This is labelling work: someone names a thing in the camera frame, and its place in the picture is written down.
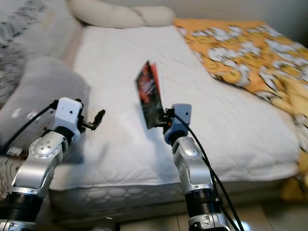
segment floor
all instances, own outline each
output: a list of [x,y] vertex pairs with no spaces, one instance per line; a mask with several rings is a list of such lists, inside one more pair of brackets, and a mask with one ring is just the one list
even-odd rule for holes
[[[307,231],[308,204],[281,201],[236,206],[245,231]],[[121,224],[121,231],[188,231],[188,215],[140,220]]]

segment white pillow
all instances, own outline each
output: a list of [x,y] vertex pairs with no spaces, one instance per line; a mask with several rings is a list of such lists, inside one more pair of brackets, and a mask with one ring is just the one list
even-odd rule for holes
[[141,6],[131,8],[146,26],[167,26],[173,23],[175,13],[166,6]]
[[100,27],[129,28],[145,26],[142,19],[128,7],[99,0],[70,0],[73,14],[79,20]]

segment wall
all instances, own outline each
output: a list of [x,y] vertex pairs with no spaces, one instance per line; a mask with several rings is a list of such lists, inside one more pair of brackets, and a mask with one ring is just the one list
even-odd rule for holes
[[262,20],[308,44],[308,0],[104,0],[124,6],[165,5],[181,18]]

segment gray pillow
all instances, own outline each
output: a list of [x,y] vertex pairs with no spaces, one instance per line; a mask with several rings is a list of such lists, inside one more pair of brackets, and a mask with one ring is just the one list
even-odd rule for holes
[[[0,146],[54,99],[80,98],[86,112],[89,90],[81,76],[54,58],[40,57],[29,60],[18,88],[0,110]],[[51,109],[26,128],[12,146],[28,152],[31,142],[41,137],[45,129],[50,128],[53,119],[54,111]]]
[[62,58],[78,23],[65,0],[0,0],[0,40],[29,55]]
[[0,42],[0,109],[18,86],[25,63],[25,53],[17,43]]

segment white bed sheet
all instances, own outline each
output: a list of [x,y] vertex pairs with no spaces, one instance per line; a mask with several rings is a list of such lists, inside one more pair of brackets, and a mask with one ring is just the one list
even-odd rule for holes
[[298,139],[277,109],[214,80],[175,27],[85,29],[74,70],[92,87],[83,163],[58,166],[53,190],[178,182],[162,129],[146,130],[135,78],[146,60],[160,65],[164,107],[192,105],[191,128],[223,181],[276,180],[294,175]]

